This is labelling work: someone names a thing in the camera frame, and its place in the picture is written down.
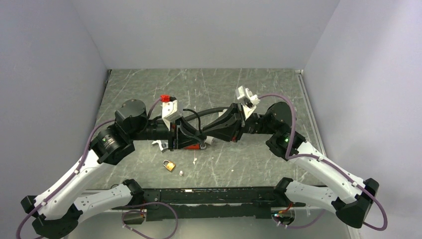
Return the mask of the black cable padlock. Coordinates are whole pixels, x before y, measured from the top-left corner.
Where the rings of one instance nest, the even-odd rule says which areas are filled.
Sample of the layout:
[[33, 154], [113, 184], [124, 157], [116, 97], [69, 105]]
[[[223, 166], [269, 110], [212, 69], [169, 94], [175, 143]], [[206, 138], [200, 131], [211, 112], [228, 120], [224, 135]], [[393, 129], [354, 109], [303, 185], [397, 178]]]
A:
[[190, 139], [204, 141], [206, 135], [202, 129], [201, 115], [194, 109], [184, 108], [182, 117], [184, 118], [180, 128], [182, 134]]

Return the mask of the white pipe elbow near wrench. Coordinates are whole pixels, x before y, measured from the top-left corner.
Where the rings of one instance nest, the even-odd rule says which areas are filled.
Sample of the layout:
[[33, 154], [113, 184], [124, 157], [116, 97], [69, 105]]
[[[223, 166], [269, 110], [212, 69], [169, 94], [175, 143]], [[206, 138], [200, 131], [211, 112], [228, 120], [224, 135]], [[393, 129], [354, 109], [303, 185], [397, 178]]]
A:
[[207, 136], [207, 138], [205, 139], [205, 143], [211, 145], [213, 140], [214, 138], [212, 136]]

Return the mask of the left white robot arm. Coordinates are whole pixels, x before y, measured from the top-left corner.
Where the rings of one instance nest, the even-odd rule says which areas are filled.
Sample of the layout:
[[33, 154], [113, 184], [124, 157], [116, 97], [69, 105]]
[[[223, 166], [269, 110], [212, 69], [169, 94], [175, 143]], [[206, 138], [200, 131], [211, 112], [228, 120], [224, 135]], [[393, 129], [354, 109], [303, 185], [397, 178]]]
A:
[[133, 179], [126, 179], [110, 190], [83, 197], [89, 185], [134, 152], [137, 140], [166, 140], [169, 149], [204, 144], [206, 135], [183, 117], [176, 98], [164, 95], [160, 119], [151, 119], [141, 100], [128, 100], [115, 112], [115, 118], [91, 132], [81, 158], [50, 188], [21, 201], [38, 238], [61, 239], [84, 220], [116, 207], [139, 208], [144, 190]]

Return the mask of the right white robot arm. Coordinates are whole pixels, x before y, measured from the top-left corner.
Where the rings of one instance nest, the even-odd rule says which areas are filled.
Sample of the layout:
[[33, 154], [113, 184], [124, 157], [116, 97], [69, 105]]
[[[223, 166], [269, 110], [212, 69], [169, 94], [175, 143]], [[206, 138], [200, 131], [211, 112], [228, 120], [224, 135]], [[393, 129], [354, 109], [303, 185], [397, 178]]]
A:
[[248, 118], [244, 117], [242, 105], [233, 103], [219, 118], [204, 126], [203, 132], [233, 142], [239, 141], [245, 133], [271, 135], [266, 145], [276, 157], [303, 168], [325, 185], [324, 188], [310, 186], [284, 177], [273, 190], [276, 204], [281, 207], [289, 203], [310, 204], [334, 213], [350, 227], [361, 228], [379, 183], [372, 178], [363, 180], [341, 169], [298, 132], [294, 135], [288, 159], [285, 155], [291, 127], [292, 113], [286, 102], [274, 103], [265, 114], [253, 113]]

